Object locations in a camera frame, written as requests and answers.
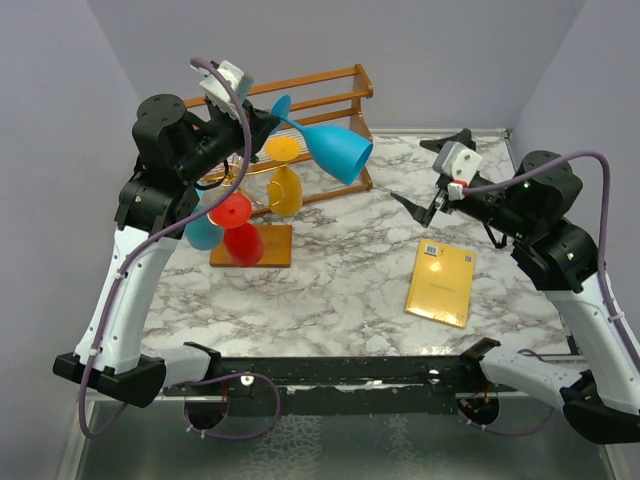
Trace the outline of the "blue goblet front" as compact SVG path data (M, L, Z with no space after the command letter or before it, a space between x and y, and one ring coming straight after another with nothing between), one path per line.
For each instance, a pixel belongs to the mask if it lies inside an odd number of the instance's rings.
M364 169L373 142L341 126L303 126L289 118L291 106L291 97L283 95L271 107L270 114L301 134L311 157L324 172L343 185L351 185Z

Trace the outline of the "yellow goblet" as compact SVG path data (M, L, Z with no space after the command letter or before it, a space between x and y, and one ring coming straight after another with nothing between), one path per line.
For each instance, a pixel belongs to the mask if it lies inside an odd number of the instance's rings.
M298 175L289 167L301 151L292 137L275 137L265 146L266 155L277 163L267 184L270 210L280 216L293 216L302 207L302 186Z

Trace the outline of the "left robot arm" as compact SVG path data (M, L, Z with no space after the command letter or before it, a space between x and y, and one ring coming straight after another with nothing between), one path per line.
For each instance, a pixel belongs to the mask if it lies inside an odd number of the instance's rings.
M206 395L220 385L215 352L187 343L144 354L142 333L156 287L199 202L197 182L244 147L240 122L215 107L203 120L172 94L143 101L132 136L133 175L119 193L111 263L94 314L75 349L56 357L55 375L144 408L168 386Z

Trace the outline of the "blue goblet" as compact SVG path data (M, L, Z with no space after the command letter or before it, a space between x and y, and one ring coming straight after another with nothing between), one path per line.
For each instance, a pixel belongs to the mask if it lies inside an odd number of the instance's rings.
M221 201L218 198L216 198L212 203L203 201L203 198L206 196L204 190L196 190L196 193L198 195L198 202L192 212L192 215L196 215L204 210L209 212L211 205L218 207L221 204ZM189 222L185 226L184 236L192 248L199 251L210 251L222 242L224 229L214 224L213 221L209 219L208 215L203 215Z
M341 126L303 126L289 118L291 106L291 97L283 95L271 107L270 114L301 134L311 157L324 172L343 185L351 185L364 169L373 142Z

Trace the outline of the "red goblet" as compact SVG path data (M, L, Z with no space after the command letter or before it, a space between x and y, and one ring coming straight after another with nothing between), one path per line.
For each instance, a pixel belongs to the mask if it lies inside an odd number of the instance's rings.
M264 243L249 220L253 213L250 200L241 193L231 194L209 213L209 219L224 229L223 245L231 263L238 267L258 264L264 255Z

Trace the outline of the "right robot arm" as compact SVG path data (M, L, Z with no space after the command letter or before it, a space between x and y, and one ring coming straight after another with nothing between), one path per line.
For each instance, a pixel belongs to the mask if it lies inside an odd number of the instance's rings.
M482 158L469 130L423 147L436 155L436 194L426 207L407 202L412 218L428 226L437 212L460 212L480 222L496 247L510 246L587 363L583 371L566 369L484 338L459 356L455 370L458 406L468 422L486 429L498 409L472 401L505 386L544 402L592 443L637 442L639 343L612 293L605 236L592 237L566 217L583 187L571 156L530 152L511 179L494 183L480 174Z

